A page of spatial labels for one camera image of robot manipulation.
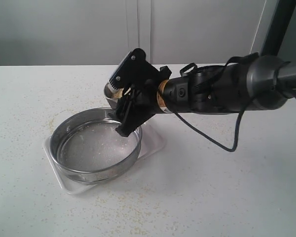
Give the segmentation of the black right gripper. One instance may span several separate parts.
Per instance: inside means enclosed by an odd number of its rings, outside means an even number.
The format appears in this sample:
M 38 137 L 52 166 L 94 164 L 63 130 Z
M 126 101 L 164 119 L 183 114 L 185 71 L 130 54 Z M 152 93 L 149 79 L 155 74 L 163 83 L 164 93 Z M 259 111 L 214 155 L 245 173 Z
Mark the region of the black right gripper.
M 146 60 L 141 48 L 130 51 L 114 72 L 114 88 L 123 88 L 123 96 L 110 116 L 121 124 L 115 129 L 122 137 L 160 113 L 157 89 L 171 75 L 168 67 L 158 70 Z

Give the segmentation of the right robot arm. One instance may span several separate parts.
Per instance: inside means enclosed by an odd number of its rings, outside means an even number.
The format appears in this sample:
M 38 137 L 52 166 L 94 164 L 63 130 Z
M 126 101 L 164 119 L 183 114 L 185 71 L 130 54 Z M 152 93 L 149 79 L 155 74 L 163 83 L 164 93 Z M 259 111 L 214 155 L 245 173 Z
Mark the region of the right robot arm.
M 155 68 L 140 49 L 129 52 L 105 87 L 117 101 L 112 116 L 127 137 L 156 114 L 224 115 L 241 110 L 276 110 L 296 92 L 296 65 L 258 53 L 231 57 L 224 65 L 189 64 L 171 78 Z

